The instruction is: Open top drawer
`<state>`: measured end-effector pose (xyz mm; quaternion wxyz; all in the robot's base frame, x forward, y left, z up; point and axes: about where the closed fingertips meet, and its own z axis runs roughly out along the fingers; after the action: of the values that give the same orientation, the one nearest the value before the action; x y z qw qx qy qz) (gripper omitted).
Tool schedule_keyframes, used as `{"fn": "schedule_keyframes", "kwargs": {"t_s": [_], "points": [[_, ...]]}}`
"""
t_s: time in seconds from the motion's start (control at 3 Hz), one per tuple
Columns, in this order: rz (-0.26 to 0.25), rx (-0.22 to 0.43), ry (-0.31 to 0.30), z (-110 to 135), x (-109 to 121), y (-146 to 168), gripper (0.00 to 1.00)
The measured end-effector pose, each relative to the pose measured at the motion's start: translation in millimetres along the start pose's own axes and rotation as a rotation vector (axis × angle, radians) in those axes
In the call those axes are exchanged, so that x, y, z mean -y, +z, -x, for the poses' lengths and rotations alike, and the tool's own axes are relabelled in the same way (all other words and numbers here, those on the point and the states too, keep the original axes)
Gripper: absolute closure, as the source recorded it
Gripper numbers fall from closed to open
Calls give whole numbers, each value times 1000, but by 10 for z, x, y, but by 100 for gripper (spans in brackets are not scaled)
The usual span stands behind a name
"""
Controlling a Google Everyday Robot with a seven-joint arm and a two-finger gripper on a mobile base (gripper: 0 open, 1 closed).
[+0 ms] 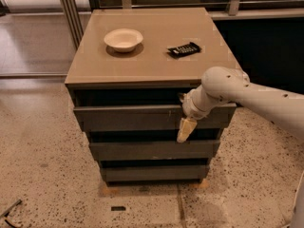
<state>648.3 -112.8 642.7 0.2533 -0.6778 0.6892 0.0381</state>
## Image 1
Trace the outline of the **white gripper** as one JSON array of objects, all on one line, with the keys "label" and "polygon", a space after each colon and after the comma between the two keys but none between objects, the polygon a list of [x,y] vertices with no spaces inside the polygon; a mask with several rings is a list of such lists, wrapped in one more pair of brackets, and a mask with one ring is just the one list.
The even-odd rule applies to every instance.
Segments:
[{"label": "white gripper", "polygon": [[213,108],[222,105],[222,100],[208,95],[201,85],[186,94],[179,93],[178,96],[187,118],[180,120],[177,142],[184,143],[196,128],[196,120],[206,118]]}]

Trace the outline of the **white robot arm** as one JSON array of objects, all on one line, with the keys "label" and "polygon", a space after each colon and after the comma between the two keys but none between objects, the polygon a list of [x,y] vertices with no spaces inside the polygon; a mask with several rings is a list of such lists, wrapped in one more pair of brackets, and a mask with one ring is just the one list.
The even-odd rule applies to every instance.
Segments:
[{"label": "white robot arm", "polygon": [[304,139],[304,95],[257,85],[241,69],[224,66],[208,68],[200,85],[181,99],[184,116],[177,141],[185,142],[199,120],[213,108],[234,102],[242,105],[300,140]]}]

